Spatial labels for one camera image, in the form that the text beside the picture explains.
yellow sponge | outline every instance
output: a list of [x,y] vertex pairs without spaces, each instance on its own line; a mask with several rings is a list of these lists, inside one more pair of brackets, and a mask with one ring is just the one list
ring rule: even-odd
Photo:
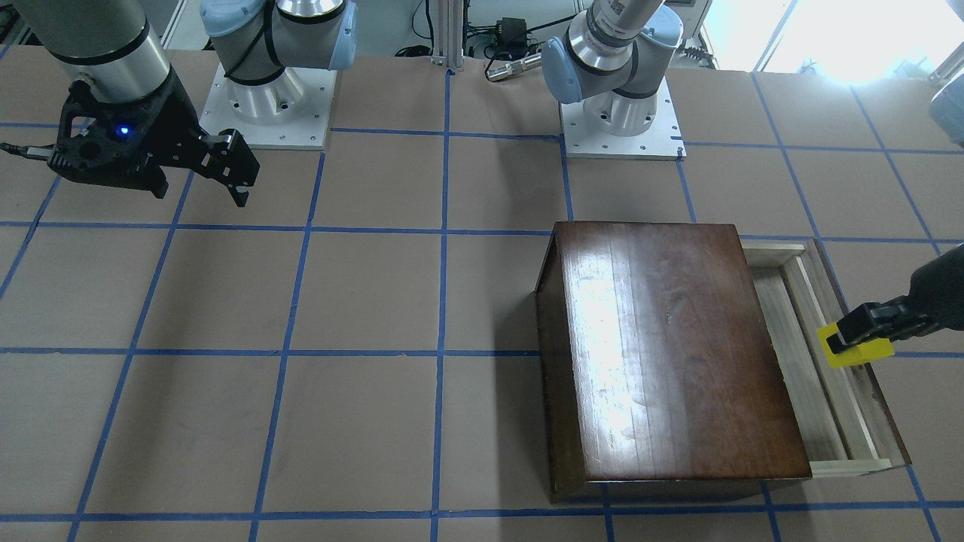
[[894,355],[894,346],[889,339],[874,339],[848,348],[840,354],[834,354],[827,344],[827,338],[832,337],[840,331],[837,323],[831,323],[817,330],[820,337],[820,344],[823,345],[823,353],[827,356],[827,362],[831,367],[860,366],[881,358],[889,358]]

glossy wood surface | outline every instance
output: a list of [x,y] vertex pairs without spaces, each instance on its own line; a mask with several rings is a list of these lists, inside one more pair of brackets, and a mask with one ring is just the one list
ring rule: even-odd
[[810,476],[734,227],[558,223],[537,303],[557,496]]

grid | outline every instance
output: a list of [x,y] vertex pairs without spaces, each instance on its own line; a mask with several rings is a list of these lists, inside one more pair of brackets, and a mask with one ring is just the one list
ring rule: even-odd
[[[2,59],[9,47],[0,52]],[[319,200],[319,193],[324,182],[325,155],[322,154],[317,165],[317,171],[308,217],[302,227],[295,226],[263,226],[263,225],[208,225],[208,224],[181,224],[180,217],[188,195],[194,182],[193,174],[187,176],[184,188],[182,189],[174,217],[168,224],[162,223],[88,223],[88,222],[44,222],[42,220],[44,212],[50,205],[58,187],[61,185],[60,179],[55,178],[50,185],[50,189],[43,199],[32,221],[7,221],[0,222],[2,228],[27,228],[23,242],[21,243],[13,263],[0,285],[0,302],[14,280],[20,263],[31,247],[35,233],[46,228],[73,228],[73,229],[135,229],[135,230],[165,230],[166,238],[160,257],[157,260],[153,271],[144,303],[141,307],[137,319],[135,331],[129,345],[126,348],[82,348],[82,347],[36,347],[18,346],[15,343],[0,342],[0,354],[75,354],[75,355],[119,355],[123,356],[123,364],[120,376],[115,386],[110,407],[106,420],[100,434],[100,438],[94,453],[93,460],[89,469],[86,482],[81,493],[76,511],[73,514],[0,514],[0,524],[2,523],[70,523],[70,530],[67,541],[73,542],[76,539],[81,525],[89,522],[246,522],[250,523],[249,540],[257,540],[259,528],[264,522],[295,521],[295,520],[427,520],[430,523],[429,538],[432,542],[439,539],[440,520],[443,519],[467,519],[467,518],[505,518],[505,517],[560,517],[560,516],[591,516],[603,519],[604,535],[607,540],[617,539],[614,519],[621,516],[674,516],[688,514],[765,514],[768,520],[772,537],[775,541],[783,539],[780,531],[780,518],[778,513],[782,512],[803,512],[803,511],[831,511],[831,510],[920,510],[926,518],[930,533],[935,541],[941,540],[941,533],[938,530],[931,510],[933,509],[961,509],[964,508],[962,501],[933,501],[928,500],[921,484],[918,481],[913,467],[905,469],[909,477],[914,492],[917,496],[915,501],[829,501],[829,502],[802,502],[802,503],[783,503],[774,502],[770,495],[770,489],[762,484],[763,503],[749,504],[707,504],[707,505],[670,505],[670,506],[650,506],[632,505],[617,506],[618,499],[609,496],[608,489],[603,486],[600,498],[596,502],[591,502],[585,506],[570,508],[485,508],[467,510],[446,510],[441,507],[440,486],[442,478],[442,419],[443,419],[443,394],[444,394],[444,359],[446,357],[537,357],[536,350],[468,350],[468,349],[449,349],[445,342],[445,322],[446,322],[446,272],[449,268],[448,249],[449,240],[456,236],[548,236],[549,230],[467,230],[451,229],[449,227],[449,153],[450,143],[456,138],[474,139],[497,139],[497,140],[541,140],[555,142],[559,148],[561,182],[565,196],[566,216],[572,220],[574,214],[574,198],[570,186],[569,163],[565,157],[565,142],[561,135],[551,134],[496,134],[496,133],[476,133],[465,131],[452,131],[451,126],[451,93],[452,80],[459,77],[454,72],[444,74],[444,128],[437,130],[403,130],[403,129],[376,129],[359,127],[333,128],[335,133],[362,133],[362,134],[386,134],[386,135],[421,135],[442,138],[442,226],[439,229],[419,229],[419,228],[349,228],[349,227],[326,227],[317,226],[315,222],[315,209]],[[812,228],[813,235],[766,235],[766,234],[744,234],[741,237],[749,239],[774,239],[774,240],[807,240],[817,239],[821,245],[826,247],[827,242],[839,243],[873,243],[873,244],[925,244],[933,248],[936,254],[941,254],[941,244],[956,244],[964,242],[960,239],[935,238],[931,234],[924,215],[915,203],[910,190],[902,178],[897,165],[893,159],[895,154],[933,154],[933,155],[959,155],[964,154],[956,150],[918,150],[918,149],[889,149],[885,146],[883,139],[874,126],[871,117],[861,101],[861,97],[853,89],[851,93],[860,108],[863,118],[867,122],[870,130],[877,141],[878,148],[836,148],[836,147],[810,147],[786,145],[781,138],[781,134],[774,121],[774,117],[767,105],[763,90],[756,76],[753,76],[753,83],[760,103],[765,111],[767,121],[776,139],[775,145],[767,144],[738,144],[726,142],[699,142],[686,141],[687,145],[694,148],[699,147],[721,147],[721,148],[749,148],[749,149],[777,149],[786,163],[790,178],[796,193],[803,205],[807,220]],[[0,122],[0,127],[7,128],[52,128],[51,124],[34,122]],[[891,237],[853,237],[853,236],[826,236],[822,235],[817,227],[817,220],[808,203],[807,196],[801,182],[795,172],[793,163],[788,154],[788,150],[824,150],[824,151],[851,151],[865,152],[882,155],[892,169],[897,182],[913,209],[916,219],[920,222],[924,237],[920,238],[891,238]],[[685,198],[686,209],[691,222],[697,222],[696,207],[694,206],[693,195],[687,182],[685,173],[685,163],[681,160],[675,162],[675,169],[679,177],[679,183]],[[144,331],[145,322],[151,306],[154,293],[158,287],[162,270],[165,266],[168,254],[171,250],[174,236],[182,230],[252,230],[252,231],[289,231],[300,232],[302,237],[301,250],[298,257],[297,271],[294,280],[293,291],[291,292],[290,314],[287,318],[287,325],[284,331],[283,344],[281,349],[214,349],[214,348],[143,348],[138,343]],[[305,276],[308,249],[312,235],[315,233],[382,233],[382,234],[413,234],[413,235],[434,235],[440,240],[440,291],[439,291],[439,326],[438,341],[435,350],[362,350],[362,349],[338,349],[338,350],[318,350],[318,349],[295,349],[292,348],[292,335],[295,329],[295,322],[298,315],[299,300],[301,297],[302,283]],[[257,491],[254,500],[254,508],[251,512],[244,513],[188,513],[188,512],[150,512],[150,513],[92,513],[87,511],[88,500],[94,487],[100,461],[107,445],[111,429],[114,423],[115,414],[118,411],[121,395],[124,390],[125,381],[132,361],[136,356],[148,355],[170,355],[170,356],[263,356],[278,357],[280,359],[277,375],[277,386],[272,402],[272,411],[269,428],[267,431],[263,461],[261,463],[260,474],[257,483]],[[265,511],[263,509],[265,492],[269,482],[269,473],[272,463],[274,445],[281,413],[281,402],[285,391],[285,378],[289,358],[292,357],[394,357],[411,356],[434,358],[436,361],[436,381],[435,381],[435,405],[434,405],[434,431],[432,446],[432,491],[431,507],[419,510],[382,510],[382,511]],[[901,352],[899,357],[907,358],[961,358],[964,352]]]

white mounting plate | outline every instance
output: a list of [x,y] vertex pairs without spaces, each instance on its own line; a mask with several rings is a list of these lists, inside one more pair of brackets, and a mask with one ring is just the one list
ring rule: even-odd
[[225,69],[218,65],[211,92],[201,112],[201,127],[209,134],[235,128],[252,149],[324,150],[337,72],[327,69],[289,69],[298,73],[308,99],[289,121],[254,124],[236,115],[228,98]]
[[595,129],[582,111],[582,102],[560,104],[566,156],[629,160],[676,160],[686,157],[686,146],[676,109],[663,78],[656,91],[657,109],[650,129],[637,136],[615,136]]

wooden box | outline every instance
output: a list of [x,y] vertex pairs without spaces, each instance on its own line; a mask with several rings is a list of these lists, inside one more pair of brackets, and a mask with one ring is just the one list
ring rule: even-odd
[[536,303],[554,501],[601,482],[736,498],[907,462],[870,370],[822,359],[813,331],[843,312],[814,244],[558,223]]

